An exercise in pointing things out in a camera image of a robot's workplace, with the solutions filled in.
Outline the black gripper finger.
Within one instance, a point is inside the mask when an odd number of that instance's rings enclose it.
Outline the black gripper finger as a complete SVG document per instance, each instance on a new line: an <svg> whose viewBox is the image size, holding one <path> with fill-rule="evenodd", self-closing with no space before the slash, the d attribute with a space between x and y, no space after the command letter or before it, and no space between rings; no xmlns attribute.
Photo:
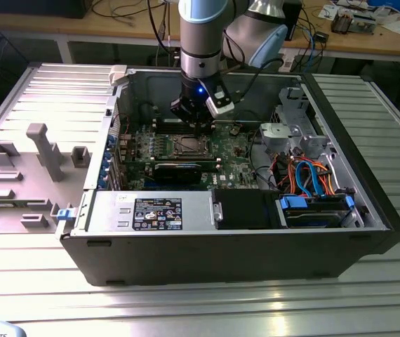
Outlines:
<svg viewBox="0 0 400 337"><path fill-rule="evenodd" d="M215 120L212 117L206 117L204 121L199 124L199 134L201 136L209 136L216 129Z"/></svg>
<svg viewBox="0 0 400 337"><path fill-rule="evenodd" d="M195 106L184 103L182 99L176 99L170 103L171 112L187 124L195 136L200 135L199 115Z"/></svg>

